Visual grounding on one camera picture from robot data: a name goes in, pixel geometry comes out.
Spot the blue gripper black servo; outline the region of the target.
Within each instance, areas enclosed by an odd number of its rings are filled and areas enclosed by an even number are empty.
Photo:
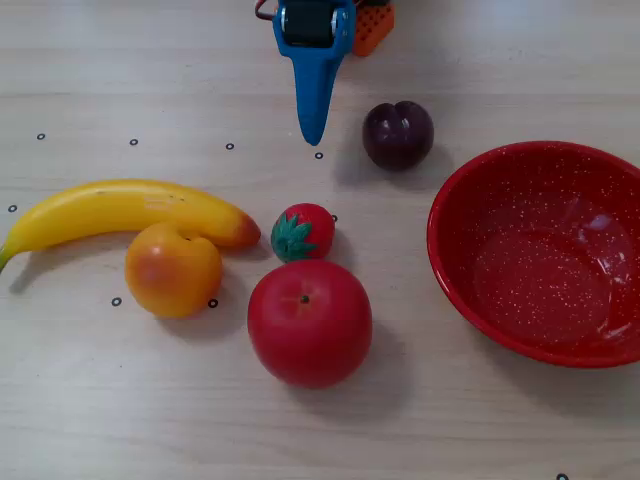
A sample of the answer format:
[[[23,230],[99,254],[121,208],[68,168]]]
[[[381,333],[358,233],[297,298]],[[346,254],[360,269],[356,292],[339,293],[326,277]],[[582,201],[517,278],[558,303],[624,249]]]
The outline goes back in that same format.
[[[279,1],[272,19],[282,56],[293,65],[297,115],[305,141],[320,143],[338,69],[355,37],[353,1]]]

